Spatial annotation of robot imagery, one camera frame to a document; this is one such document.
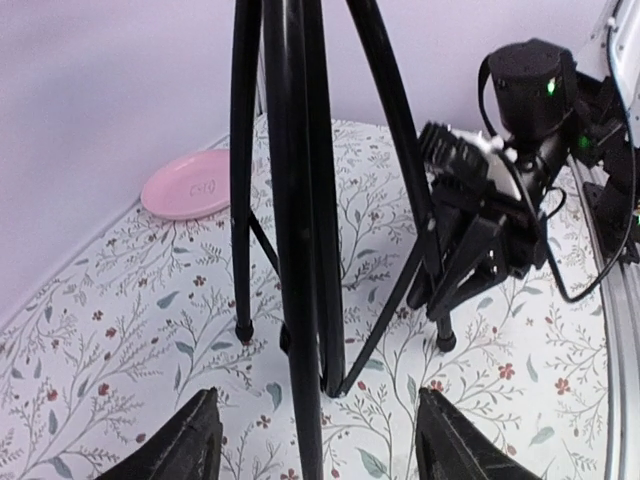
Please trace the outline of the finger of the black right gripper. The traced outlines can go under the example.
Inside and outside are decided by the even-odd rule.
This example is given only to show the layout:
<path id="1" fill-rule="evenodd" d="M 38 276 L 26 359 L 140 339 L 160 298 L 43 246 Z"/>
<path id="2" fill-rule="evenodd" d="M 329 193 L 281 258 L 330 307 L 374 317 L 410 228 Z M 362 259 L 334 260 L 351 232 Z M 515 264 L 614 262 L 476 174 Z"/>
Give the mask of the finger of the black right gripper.
<path id="1" fill-rule="evenodd" d="M 445 241 L 442 239 L 443 220 L 441 213 L 441 210 L 437 210 L 426 226 L 427 241 L 424 247 L 424 257 L 407 295 L 407 304 L 414 310 L 423 306 L 426 306 L 428 310 L 444 309 L 445 290 L 442 285 L 442 277 Z"/>
<path id="2" fill-rule="evenodd" d="M 503 221 L 475 217 L 449 256 L 428 302 L 428 316 L 440 320 L 460 303 L 503 281 Z"/>

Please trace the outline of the black perforated music stand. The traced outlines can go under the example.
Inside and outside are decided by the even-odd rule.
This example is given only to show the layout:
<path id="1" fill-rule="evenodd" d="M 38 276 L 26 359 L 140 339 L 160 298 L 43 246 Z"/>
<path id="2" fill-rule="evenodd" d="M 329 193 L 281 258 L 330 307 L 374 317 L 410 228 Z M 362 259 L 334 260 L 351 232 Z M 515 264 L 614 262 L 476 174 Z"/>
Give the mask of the black perforated music stand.
<path id="1" fill-rule="evenodd" d="M 230 111 L 230 190 L 235 333 L 252 339 L 249 241 L 256 238 L 281 283 L 302 475 L 323 475 L 320 398 L 349 391 L 413 284 L 434 215 L 417 135 L 395 55 L 373 1 L 349 3 L 401 167 L 417 240 L 352 366 L 345 363 L 337 198 L 323 16 L 317 1 L 235 5 Z M 250 206 L 256 83 L 265 83 L 276 237 Z"/>

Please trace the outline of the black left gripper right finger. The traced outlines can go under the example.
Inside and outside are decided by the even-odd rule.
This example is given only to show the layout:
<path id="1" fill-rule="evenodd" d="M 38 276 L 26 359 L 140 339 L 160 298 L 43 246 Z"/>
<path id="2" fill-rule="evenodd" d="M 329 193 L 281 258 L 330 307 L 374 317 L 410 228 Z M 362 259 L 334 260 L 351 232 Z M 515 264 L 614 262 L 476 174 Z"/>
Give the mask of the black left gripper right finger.
<path id="1" fill-rule="evenodd" d="M 420 480 L 537 480 L 477 429 L 438 390 L 422 388 L 415 452 Z"/>

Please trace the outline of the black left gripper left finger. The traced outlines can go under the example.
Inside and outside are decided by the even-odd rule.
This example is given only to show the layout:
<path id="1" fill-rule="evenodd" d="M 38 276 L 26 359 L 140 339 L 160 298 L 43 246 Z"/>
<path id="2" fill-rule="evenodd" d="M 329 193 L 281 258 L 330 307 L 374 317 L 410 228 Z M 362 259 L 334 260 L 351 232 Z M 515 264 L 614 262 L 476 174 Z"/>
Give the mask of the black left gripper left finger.
<path id="1" fill-rule="evenodd" d="M 146 443 L 103 480 L 216 480 L 223 424 L 214 388 L 198 391 Z"/>

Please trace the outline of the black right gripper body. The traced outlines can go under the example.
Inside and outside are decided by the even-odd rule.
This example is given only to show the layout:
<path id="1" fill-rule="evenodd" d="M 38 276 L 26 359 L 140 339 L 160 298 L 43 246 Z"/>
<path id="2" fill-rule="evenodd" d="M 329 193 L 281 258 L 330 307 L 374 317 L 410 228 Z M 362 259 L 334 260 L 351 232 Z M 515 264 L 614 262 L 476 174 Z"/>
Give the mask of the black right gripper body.
<path id="1" fill-rule="evenodd" d="M 516 181 L 521 194 L 514 200 L 490 186 L 475 194 L 453 180 L 434 176 L 433 193 L 438 204 L 461 212 L 465 223 L 483 217 L 503 221 L 503 249 L 511 276 L 523 277 L 531 267 L 540 268 L 546 261 L 549 215 L 541 211 L 541 203 L 551 189 L 567 156 L 568 147 L 558 135 L 538 142 L 501 144 L 498 138 L 489 140 Z"/>

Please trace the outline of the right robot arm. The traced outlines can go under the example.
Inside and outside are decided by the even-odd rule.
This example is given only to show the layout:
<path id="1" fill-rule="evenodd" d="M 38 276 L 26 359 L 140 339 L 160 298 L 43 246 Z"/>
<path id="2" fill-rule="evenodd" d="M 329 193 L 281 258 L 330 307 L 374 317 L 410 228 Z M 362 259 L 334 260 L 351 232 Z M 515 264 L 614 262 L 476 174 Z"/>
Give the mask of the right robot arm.
<path id="1" fill-rule="evenodd" d="M 613 1 L 578 54 L 530 39 L 485 57 L 478 86 L 493 88 L 505 134 L 422 129 L 418 152 L 435 203 L 429 229 L 443 267 L 434 277 L 417 273 L 410 307 L 443 320 L 508 277 L 557 272 L 542 203 L 572 159 L 609 176 L 587 188 L 602 252 L 610 262 L 636 260 L 628 240 L 639 200 L 638 51 L 639 5 Z"/>

